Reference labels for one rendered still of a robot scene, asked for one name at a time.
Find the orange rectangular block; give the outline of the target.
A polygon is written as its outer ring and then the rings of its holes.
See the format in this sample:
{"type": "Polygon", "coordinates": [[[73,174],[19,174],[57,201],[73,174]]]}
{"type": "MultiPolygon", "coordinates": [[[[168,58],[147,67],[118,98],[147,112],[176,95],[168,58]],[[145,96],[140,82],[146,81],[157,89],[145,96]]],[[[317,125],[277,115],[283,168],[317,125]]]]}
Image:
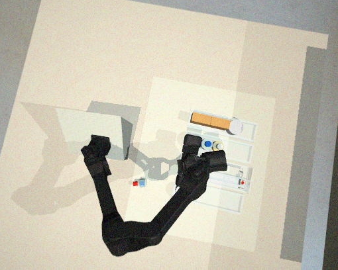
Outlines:
{"type": "Polygon", "coordinates": [[[231,122],[230,120],[212,116],[211,123],[208,127],[216,128],[220,130],[228,130],[230,126],[230,122],[231,122]]]}
{"type": "Polygon", "coordinates": [[[209,126],[211,123],[211,116],[193,112],[190,123],[198,124],[202,126],[209,126]]]}

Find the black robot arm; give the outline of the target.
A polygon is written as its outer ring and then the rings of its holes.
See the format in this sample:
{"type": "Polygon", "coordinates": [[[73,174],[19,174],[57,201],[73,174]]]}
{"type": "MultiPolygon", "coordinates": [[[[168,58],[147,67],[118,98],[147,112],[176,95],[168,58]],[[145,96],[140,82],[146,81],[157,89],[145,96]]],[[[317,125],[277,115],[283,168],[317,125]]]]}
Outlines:
{"type": "Polygon", "coordinates": [[[227,171],[224,150],[204,152],[200,157],[188,154],[177,160],[178,171],[187,171],[180,188],[152,221],[124,221],[117,211],[107,180],[107,176],[112,175],[105,157],[110,148],[109,137],[92,134],[90,143],[81,152],[93,178],[103,214],[102,238],[115,256],[158,245],[186,207],[205,193],[209,174],[227,171]]]}

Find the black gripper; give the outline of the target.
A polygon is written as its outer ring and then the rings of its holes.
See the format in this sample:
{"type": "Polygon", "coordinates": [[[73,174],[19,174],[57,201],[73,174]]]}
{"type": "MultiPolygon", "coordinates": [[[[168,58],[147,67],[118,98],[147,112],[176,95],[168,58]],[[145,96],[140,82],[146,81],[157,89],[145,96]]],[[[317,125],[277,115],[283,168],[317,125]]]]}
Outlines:
{"type": "MultiPolygon", "coordinates": [[[[194,136],[191,134],[186,134],[184,137],[184,145],[182,148],[182,158],[183,159],[188,154],[198,155],[199,148],[201,147],[202,138],[200,136],[194,136]]],[[[187,171],[178,171],[176,176],[176,186],[180,187],[182,180],[187,171]]]]}

